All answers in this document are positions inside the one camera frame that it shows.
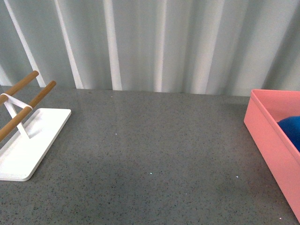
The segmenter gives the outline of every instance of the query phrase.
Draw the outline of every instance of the blue object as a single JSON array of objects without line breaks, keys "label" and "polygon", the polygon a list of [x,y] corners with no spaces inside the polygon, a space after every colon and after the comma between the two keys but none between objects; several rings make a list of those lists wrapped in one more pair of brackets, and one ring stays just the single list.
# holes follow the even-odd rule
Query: blue object
[{"label": "blue object", "polygon": [[300,116],[291,116],[278,122],[286,136],[300,151]]}]

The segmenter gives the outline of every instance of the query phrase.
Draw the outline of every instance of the speckled stone surface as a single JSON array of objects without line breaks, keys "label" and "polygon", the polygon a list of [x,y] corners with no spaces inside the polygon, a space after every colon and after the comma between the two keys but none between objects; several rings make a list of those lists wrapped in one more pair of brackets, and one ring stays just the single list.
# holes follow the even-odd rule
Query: speckled stone surface
[{"label": "speckled stone surface", "polygon": [[72,115],[29,181],[0,181],[0,224],[298,224],[243,123],[248,100],[55,88],[37,108]]}]

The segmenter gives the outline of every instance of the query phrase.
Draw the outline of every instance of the white tray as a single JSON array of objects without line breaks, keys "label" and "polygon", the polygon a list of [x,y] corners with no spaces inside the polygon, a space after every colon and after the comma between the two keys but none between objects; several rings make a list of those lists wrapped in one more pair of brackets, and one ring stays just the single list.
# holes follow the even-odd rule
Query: white tray
[{"label": "white tray", "polygon": [[24,124],[30,139],[17,131],[0,150],[0,180],[29,180],[70,115],[69,109],[36,110]]}]

